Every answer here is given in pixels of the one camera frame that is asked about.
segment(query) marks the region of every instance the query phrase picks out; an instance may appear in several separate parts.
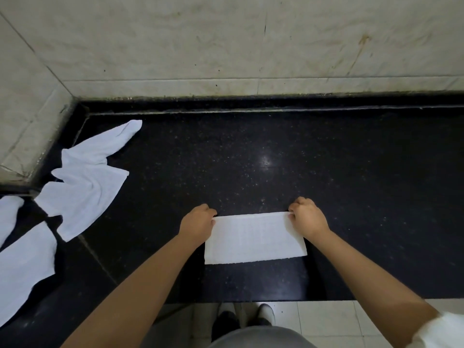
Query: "gray pants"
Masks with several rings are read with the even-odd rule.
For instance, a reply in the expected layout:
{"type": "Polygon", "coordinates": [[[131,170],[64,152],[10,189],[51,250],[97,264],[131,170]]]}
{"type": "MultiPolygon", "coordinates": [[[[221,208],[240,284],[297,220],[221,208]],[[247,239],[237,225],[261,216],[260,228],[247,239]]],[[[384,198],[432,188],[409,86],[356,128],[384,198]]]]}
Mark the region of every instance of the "gray pants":
{"type": "Polygon", "coordinates": [[[316,348],[302,335],[278,326],[238,329],[214,341],[209,348],[316,348]]]}

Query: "white towel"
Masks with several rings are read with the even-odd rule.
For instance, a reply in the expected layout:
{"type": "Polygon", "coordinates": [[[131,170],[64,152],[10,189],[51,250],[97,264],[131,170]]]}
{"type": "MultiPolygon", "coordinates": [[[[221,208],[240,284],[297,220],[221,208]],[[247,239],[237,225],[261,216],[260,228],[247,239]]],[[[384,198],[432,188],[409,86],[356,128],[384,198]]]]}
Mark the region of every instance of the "white towel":
{"type": "Polygon", "coordinates": [[[45,222],[0,252],[0,327],[29,297],[32,287],[55,273],[57,242],[45,222]]]}
{"type": "Polygon", "coordinates": [[[142,127],[131,120],[71,149],[63,149],[63,167],[51,173],[63,182],[49,182],[35,198],[48,216],[63,216],[57,232],[66,242],[85,231],[111,204],[128,171],[107,165],[106,157],[121,149],[142,127]]]}
{"type": "Polygon", "coordinates": [[[14,195],[0,199],[0,247],[15,228],[18,209],[23,204],[24,200],[14,195]]]}
{"type": "Polygon", "coordinates": [[[205,264],[304,257],[305,241],[293,228],[289,212],[215,217],[205,244],[205,264]]]}

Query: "black border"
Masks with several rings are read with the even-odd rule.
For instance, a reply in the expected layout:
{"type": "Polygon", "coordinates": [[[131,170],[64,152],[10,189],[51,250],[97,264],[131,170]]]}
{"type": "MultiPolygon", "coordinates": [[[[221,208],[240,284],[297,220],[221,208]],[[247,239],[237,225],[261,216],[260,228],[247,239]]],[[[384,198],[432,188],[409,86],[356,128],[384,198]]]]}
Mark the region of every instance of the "black border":
{"type": "Polygon", "coordinates": [[[190,98],[125,98],[119,100],[87,100],[80,104],[89,114],[143,113],[169,111],[205,111],[239,109],[356,109],[382,107],[464,106],[462,92],[384,93],[356,95],[297,95],[190,98]]]}

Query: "hand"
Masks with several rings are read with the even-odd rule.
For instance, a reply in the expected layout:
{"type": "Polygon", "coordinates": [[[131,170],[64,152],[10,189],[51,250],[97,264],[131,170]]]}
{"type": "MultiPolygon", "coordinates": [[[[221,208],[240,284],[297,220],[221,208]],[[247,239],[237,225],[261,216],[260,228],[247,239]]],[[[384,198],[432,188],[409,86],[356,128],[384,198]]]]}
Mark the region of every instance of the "hand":
{"type": "Polygon", "coordinates": [[[317,235],[330,231],[324,214],[311,199],[297,198],[289,211],[293,228],[310,242],[317,235]]]}
{"type": "Polygon", "coordinates": [[[194,207],[181,221],[179,236],[191,242],[195,248],[202,245],[211,236],[216,221],[212,218],[218,213],[207,204],[194,207]]]}

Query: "tiled wall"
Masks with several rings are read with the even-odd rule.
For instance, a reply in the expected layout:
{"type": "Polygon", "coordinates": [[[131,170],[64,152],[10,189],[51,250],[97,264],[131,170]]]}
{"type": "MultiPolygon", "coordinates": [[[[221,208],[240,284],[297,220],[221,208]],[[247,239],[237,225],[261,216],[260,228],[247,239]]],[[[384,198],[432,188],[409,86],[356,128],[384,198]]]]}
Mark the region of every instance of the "tiled wall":
{"type": "Polygon", "coordinates": [[[0,183],[24,183],[72,96],[2,16],[0,44],[0,183]]]}
{"type": "Polygon", "coordinates": [[[79,97],[464,87],[464,0],[0,0],[79,97]]]}

